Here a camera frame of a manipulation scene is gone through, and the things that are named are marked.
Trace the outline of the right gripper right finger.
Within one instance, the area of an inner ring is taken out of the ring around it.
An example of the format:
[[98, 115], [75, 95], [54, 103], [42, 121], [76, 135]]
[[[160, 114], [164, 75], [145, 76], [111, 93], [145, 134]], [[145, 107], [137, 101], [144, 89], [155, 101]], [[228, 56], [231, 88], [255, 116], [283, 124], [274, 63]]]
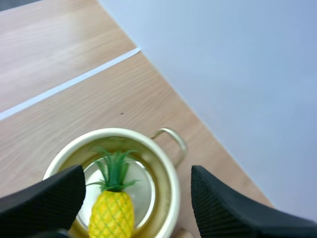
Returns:
[[203, 238], [315, 238], [316, 222], [254, 201], [202, 166], [191, 169], [191, 200]]

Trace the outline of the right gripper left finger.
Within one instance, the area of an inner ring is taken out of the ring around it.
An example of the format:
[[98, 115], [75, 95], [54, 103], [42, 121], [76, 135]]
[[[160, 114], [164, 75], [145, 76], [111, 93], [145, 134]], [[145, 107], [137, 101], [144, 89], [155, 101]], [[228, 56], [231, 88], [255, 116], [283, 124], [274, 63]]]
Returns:
[[81, 165], [0, 200], [2, 238], [68, 238], [86, 195]]

